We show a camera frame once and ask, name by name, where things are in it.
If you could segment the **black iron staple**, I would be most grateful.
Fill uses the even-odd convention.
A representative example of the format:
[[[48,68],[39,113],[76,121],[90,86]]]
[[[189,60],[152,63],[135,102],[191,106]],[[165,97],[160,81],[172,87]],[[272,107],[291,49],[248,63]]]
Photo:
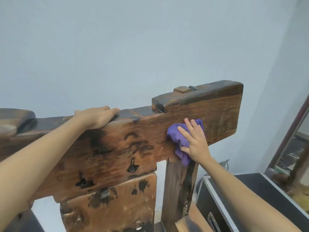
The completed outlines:
[[[79,175],[79,181],[75,183],[76,187],[79,187],[80,189],[85,189],[95,186],[94,181],[87,180],[82,171],[79,171],[78,175]]]
[[[134,173],[138,170],[139,165],[135,163],[135,157],[132,157],[130,160],[130,165],[127,168],[127,172]]]

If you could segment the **purple cleaning cloth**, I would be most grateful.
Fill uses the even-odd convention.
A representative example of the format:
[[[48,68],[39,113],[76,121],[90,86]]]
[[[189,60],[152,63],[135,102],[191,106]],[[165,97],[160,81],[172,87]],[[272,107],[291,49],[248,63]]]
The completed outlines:
[[[201,119],[195,119],[195,122],[200,125],[203,129],[203,122]],[[189,155],[187,155],[185,152],[182,152],[180,150],[180,146],[189,147],[188,140],[178,131],[178,126],[184,128],[186,131],[188,131],[187,126],[185,123],[180,124],[173,124],[171,125],[167,130],[167,136],[169,137],[172,142],[175,143],[175,155],[180,159],[183,166],[188,166],[191,161],[193,161]]]

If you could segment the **black aluminium-edged flight case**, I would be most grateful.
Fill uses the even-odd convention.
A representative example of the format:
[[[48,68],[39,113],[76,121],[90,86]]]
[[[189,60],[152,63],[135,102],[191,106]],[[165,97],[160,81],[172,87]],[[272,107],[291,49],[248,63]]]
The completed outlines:
[[[265,174],[249,173],[235,176],[259,197],[287,217],[302,232],[309,232],[309,216],[306,216],[305,212],[289,199],[287,194]],[[196,206],[206,221],[208,213],[212,212],[221,232],[247,232],[210,176],[202,178]]]

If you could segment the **person's right hand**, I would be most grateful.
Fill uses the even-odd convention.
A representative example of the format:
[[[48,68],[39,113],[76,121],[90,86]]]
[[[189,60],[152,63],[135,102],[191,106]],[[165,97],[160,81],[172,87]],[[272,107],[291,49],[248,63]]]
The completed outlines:
[[[180,126],[178,126],[178,131],[188,140],[189,148],[191,150],[191,155],[189,155],[190,158],[205,168],[213,158],[210,155],[208,143],[202,127],[197,124],[197,137],[192,137],[188,131]]]

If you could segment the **brown framed mirror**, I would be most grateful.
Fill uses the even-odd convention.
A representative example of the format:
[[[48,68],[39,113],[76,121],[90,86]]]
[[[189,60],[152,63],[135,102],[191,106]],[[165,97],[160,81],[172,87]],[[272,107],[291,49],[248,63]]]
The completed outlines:
[[[309,216],[309,94],[265,174]]]

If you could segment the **dark antique wooden chair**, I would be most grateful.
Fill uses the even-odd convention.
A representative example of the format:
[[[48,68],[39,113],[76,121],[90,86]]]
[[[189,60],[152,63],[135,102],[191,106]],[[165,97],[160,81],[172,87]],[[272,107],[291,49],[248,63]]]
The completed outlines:
[[[37,199],[60,204],[66,232],[154,232],[157,163],[167,161],[161,230],[177,232],[190,210],[198,164],[184,167],[167,136],[185,118],[201,119],[208,145],[237,130],[244,85],[222,80],[180,86],[151,106],[123,109],[105,127],[85,131],[3,232],[44,232],[31,211]],[[139,168],[127,172],[135,157]],[[80,189],[78,172],[95,186]]]

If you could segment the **person's left forearm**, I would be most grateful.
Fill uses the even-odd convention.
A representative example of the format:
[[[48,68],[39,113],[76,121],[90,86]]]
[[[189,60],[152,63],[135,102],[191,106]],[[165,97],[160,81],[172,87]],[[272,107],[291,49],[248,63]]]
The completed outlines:
[[[0,232],[21,211],[51,170],[84,132],[77,115],[0,162]]]

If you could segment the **person's right forearm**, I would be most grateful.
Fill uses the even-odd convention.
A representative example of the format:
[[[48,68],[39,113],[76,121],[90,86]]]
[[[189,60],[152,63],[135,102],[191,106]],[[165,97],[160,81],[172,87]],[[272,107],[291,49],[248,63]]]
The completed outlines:
[[[212,157],[202,156],[197,162],[213,179],[249,232],[301,232]]]

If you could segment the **person's left hand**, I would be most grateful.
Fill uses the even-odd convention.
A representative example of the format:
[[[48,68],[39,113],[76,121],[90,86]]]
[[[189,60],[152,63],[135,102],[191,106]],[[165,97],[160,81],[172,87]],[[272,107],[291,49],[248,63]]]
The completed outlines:
[[[83,124],[86,130],[99,129],[109,123],[104,122],[104,106],[76,110],[75,117]]]

